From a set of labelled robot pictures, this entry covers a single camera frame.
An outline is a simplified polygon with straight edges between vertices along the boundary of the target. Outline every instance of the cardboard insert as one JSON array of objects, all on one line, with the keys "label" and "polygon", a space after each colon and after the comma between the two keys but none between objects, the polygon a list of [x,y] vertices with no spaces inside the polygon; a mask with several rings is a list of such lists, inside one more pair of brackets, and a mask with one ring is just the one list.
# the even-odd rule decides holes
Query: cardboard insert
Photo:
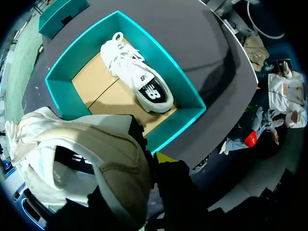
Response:
[{"label": "cardboard insert", "polygon": [[171,110],[165,114],[144,111],[133,91],[107,71],[100,53],[77,73],[72,83],[93,115],[134,115],[144,127],[144,136],[177,109],[174,103]]}]

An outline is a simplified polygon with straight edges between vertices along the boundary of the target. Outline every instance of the white jacket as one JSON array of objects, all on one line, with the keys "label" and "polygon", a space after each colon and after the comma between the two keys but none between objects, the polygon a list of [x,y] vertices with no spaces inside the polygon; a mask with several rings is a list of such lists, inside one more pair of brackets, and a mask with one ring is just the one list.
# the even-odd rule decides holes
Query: white jacket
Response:
[{"label": "white jacket", "polygon": [[[151,179],[144,152],[128,133],[132,120],[130,115],[87,115],[64,121],[49,108],[40,108],[17,124],[6,121],[12,164],[45,205],[64,205],[66,198],[86,205],[98,185],[121,221],[141,227]],[[95,176],[55,161],[56,146],[88,160]]]},{"label": "white jacket", "polygon": [[303,128],[307,124],[307,101],[304,100],[304,76],[292,71],[293,77],[287,79],[277,74],[269,74],[269,107],[287,115],[286,121],[291,121],[291,114],[299,112],[299,121],[290,123],[290,128]]}]

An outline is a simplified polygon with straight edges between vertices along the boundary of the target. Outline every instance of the beige bag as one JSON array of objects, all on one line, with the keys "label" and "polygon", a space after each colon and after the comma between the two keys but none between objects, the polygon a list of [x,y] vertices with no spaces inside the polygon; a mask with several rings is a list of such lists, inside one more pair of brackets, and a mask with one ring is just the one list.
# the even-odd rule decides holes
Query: beige bag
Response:
[{"label": "beige bag", "polygon": [[254,70],[260,71],[263,67],[264,61],[270,56],[268,51],[265,49],[260,36],[248,36],[244,43],[244,49]]}]

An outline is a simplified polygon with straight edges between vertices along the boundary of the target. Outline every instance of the red object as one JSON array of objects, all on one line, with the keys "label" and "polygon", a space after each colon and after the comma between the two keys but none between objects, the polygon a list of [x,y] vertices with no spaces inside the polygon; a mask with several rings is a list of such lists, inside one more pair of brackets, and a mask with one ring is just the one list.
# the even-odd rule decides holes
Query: red object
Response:
[{"label": "red object", "polygon": [[252,133],[250,133],[249,136],[247,136],[247,138],[244,141],[244,144],[246,144],[246,146],[248,146],[249,148],[252,148],[253,146],[255,146],[256,143],[257,143],[257,132],[253,131]]}]

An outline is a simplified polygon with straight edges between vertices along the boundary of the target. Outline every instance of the yellow tag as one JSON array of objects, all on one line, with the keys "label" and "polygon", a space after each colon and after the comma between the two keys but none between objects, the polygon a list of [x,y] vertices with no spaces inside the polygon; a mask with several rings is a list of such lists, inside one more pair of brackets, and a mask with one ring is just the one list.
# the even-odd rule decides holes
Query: yellow tag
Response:
[{"label": "yellow tag", "polygon": [[160,152],[156,152],[156,155],[157,155],[157,159],[158,159],[159,163],[163,163],[163,162],[176,162],[175,159],[172,159],[169,156],[161,154]]}]

